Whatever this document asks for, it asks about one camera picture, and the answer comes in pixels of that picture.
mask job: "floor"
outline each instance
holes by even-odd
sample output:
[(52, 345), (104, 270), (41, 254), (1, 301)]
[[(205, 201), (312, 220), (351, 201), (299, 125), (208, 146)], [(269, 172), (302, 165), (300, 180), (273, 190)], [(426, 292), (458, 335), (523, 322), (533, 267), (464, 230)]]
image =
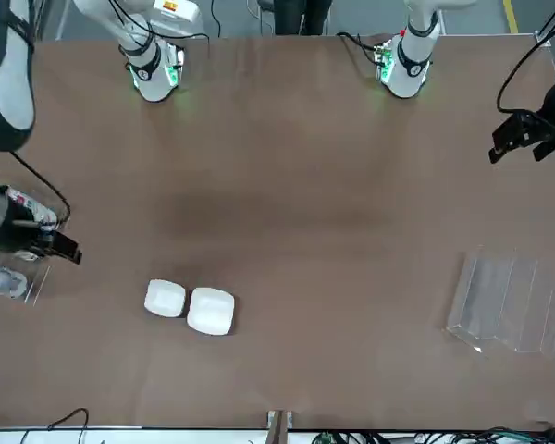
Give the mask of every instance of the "floor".
[[(519, 32), (540, 31), (555, 10), (555, 0), (512, 0)], [(551, 39), (555, 59), (555, 38)]]
[[(247, 0), (219, 0), (215, 4), (216, 16), (222, 23), (223, 37), (243, 37), (259, 34), (259, 21), (247, 10)], [(203, 11), (206, 31), (216, 35), (217, 27), (210, 14), (211, 0), (197, 0)], [(255, 0), (249, 0), (256, 12)], [(273, 22), (271, 14), (265, 15)], [(377, 32), (397, 32), (405, 25), (406, 8), (401, 0), (334, 0), (331, 10), (329, 34), (349, 31), (363, 35)], [(479, 0), (468, 11), (445, 13), (448, 33), (498, 34), (508, 32), (502, 0)], [(271, 32), (265, 26), (265, 32)], [(110, 36), (96, 23), (83, 17), (72, 0), (51, 0), (46, 16), (45, 40), (100, 40)]]
[[(45, 40), (104, 40), (110, 35), (98, 24), (85, 18), (73, 0), (45, 0), (43, 23)], [(210, 14), (212, 0), (196, 0), (203, 12), (206, 31), (214, 36), (216, 24)], [(244, 37), (259, 34), (258, 18), (253, 13), (256, 0), (216, 1), (216, 16), (222, 23), (223, 37)], [(478, 0), (466, 10), (445, 11), (443, 23), (447, 34), (499, 34), (510, 32), (507, 17), (513, 11), (512, 31), (530, 33), (542, 28), (555, 9), (555, 0)], [(329, 34), (349, 31), (362, 35), (377, 32), (396, 32), (406, 20), (406, 8), (401, 0), (334, 0), (329, 22)], [(265, 14), (264, 33), (271, 33), (273, 17)], [(552, 40), (555, 55), (555, 38)]]

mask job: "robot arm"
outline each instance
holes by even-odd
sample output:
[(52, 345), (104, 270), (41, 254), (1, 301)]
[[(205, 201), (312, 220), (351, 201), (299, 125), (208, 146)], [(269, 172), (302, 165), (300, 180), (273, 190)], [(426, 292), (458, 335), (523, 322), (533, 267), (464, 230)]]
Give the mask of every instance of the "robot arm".
[(35, 119), (30, 0), (0, 0), (0, 151), (16, 151)]
[(543, 160), (555, 151), (555, 85), (547, 92), (543, 105), (535, 113), (515, 112), (493, 132), (494, 147), (489, 151), (492, 164), (508, 152), (536, 144), (533, 155)]
[[(183, 51), (157, 38), (148, 20), (156, 4), (161, 3), (159, 0), (74, 0), (74, 3), (82, 14), (100, 23), (117, 38), (128, 58), (134, 85), (145, 100), (160, 102), (179, 85)], [(187, 0), (164, 2), (161, 7), (167, 4), (193, 6), (199, 12), (199, 8)]]
[(376, 76), (397, 97), (419, 93), (426, 81), (434, 46), (440, 35), (438, 11), (459, 9), (477, 0), (405, 0), (409, 20), (403, 35), (396, 35), (381, 47), (383, 68)]

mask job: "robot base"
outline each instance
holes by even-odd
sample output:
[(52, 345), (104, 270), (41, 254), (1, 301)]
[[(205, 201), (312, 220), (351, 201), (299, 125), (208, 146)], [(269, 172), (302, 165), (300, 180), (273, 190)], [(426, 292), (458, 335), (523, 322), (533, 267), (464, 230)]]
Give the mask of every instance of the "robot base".
[(388, 42), (376, 48), (376, 62), (380, 62), (380, 66), (376, 66), (376, 79), (385, 85), (393, 95), (408, 99), (414, 97), (421, 87), (426, 83), (427, 71), (431, 62), (416, 77), (410, 77), (407, 69), (401, 64), (397, 46), (401, 41), (400, 35), (395, 35)]
[(161, 51), (161, 60), (149, 80), (143, 80), (140, 71), (136, 74), (129, 70), (134, 86), (148, 102), (162, 102), (179, 86), (185, 59), (184, 52), (174, 44), (162, 40), (156, 44)]

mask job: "green led light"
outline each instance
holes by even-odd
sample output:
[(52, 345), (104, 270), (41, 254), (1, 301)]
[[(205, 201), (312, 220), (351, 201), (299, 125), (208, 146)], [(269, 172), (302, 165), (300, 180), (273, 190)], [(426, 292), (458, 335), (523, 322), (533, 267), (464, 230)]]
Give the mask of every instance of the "green led light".
[(166, 67), (166, 76), (170, 86), (175, 87), (179, 84), (179, 73), (175, 67)]

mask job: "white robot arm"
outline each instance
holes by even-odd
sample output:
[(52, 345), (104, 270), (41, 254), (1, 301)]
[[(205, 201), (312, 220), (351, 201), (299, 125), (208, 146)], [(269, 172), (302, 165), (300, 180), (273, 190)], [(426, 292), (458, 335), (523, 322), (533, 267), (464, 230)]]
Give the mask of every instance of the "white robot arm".
[(397, 97), (415, 96), (426, 81), (432, 52), (440, 35), (440, 9), (460, 9), (477, 0), (404, 0), (409, 20), (403, 35), (385, 44), (384, 67), (377, 76)]
[(31, 89), (29, 0), (0, 0), (0, 151), (15, 151), (35, 119)]
[(178, 8), (178, 2), (191, 4), (186, 0), (163, 3), (155, 0), (74, 0), (82, 14), (100, 23), (117, 38), (129, 60), (134, 84), (148, 102), (164, 100), (179, 85), (183, 52), (157, 38), (148, 20), (155, 5), (161, 3), (170, 15)]

